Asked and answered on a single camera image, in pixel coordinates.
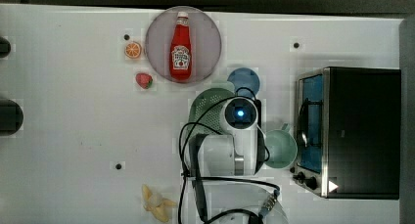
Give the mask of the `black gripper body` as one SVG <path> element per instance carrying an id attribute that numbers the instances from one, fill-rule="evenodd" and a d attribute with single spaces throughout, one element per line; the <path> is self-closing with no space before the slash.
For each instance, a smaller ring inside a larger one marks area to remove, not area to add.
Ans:
<path id="1" fill-rule="evenodd" d="M 261 123 L 262 123 L 262 104 L 260 99 L 255 99 L 254 100 L 254 105 L 256 107 L 257 110 L 257 126 L 259 128 L 261 128 Z"/>

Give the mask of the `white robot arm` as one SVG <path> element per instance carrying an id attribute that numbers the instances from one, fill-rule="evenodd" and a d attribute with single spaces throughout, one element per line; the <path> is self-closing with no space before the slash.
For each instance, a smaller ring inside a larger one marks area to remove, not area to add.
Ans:
<path id="1" fill-rule="evenodd" d="M 280 188 L 254 179 L 269 156 L 264 139 L 258 109 L 244 96 L 190 115 L 179 134 L 179 155 L 204 224 L 275 224 L 285 218 L 284 212 L 271 216 L 280 206 Z"/>

